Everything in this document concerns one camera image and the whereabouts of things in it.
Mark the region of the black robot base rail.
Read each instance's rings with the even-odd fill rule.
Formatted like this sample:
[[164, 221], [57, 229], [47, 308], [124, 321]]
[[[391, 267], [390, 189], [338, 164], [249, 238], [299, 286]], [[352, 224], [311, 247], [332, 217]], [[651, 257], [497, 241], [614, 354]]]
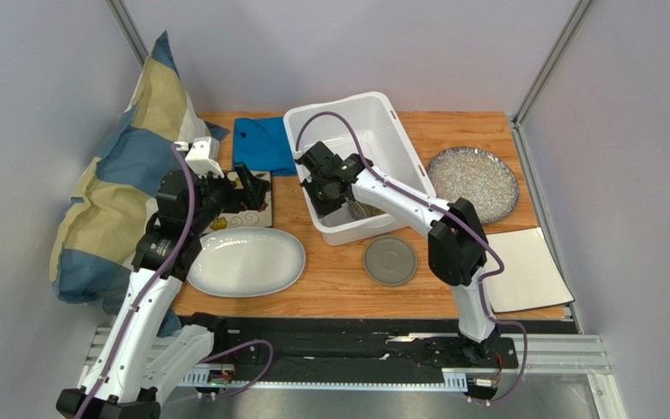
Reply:
[[228, 317], [215, 330], [215, 353], [257, 342], [222, 357], [240, 381], [438, 384], [445, 368], [495, 375], [520, 365], [510, 337], [489, 358], [466, 356], [455, 319]]

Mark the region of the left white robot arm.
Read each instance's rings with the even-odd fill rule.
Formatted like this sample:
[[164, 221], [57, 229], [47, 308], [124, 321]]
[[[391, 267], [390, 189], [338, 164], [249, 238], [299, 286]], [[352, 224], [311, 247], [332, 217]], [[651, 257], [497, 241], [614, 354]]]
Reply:
[[161, 323], [202, 250], [201, 234], [223, 213], [263, 211], [268, 205], [270, 182], [242, 163], [234, 170], [234, 180], [226, 172], [197, 175], [188, 167], [163, 176], [158, 209], [137, 243], [117, 323], [83, 383], [61, 392], [56, 409], [62, 416], [157, 418], [195, 365], [235, 352], [225, 318], [195, 313], [184, 320], [171, 345], [147, 361]]

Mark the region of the grey speckled saucer plate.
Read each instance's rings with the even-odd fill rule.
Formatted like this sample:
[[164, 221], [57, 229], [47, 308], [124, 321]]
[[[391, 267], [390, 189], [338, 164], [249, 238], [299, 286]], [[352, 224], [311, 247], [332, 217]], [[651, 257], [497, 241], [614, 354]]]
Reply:
[[362, 264], [366, 274], [386, 286], [400, 286], [410, 281], [418, 268], [414, 247], [396, 236], [377, 237], [365, 248]]

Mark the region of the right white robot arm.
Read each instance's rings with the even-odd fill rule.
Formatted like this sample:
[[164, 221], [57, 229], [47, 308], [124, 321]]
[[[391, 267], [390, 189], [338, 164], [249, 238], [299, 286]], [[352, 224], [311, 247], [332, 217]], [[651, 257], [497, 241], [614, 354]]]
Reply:
[[338, 210], [347, 200], [370, 205], [400, 220], [427, 241], [431, 272], [447, 284], [459, 313], [464, 353], [478, 361], [496, 352], [498, 321], [489, 307], [484, 279], [486, 263], [496, 253], [473, 204], [463, 198], [451, 203], [407, 186], [374, 166], [361, 153], [346, 159], [323, 142], [295, 154], [307, 170], [302, 183], [319, 216]]

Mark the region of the clear amber square glass plate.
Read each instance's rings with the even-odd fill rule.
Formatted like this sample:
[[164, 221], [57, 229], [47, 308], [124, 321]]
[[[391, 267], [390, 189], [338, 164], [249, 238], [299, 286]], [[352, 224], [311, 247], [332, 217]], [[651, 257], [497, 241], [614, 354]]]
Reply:
[[325, 227], [338, 227], [371, 217], [371, 211], [358, 201], [346, 201], [340, 209], [321, 217], [319, 221]]

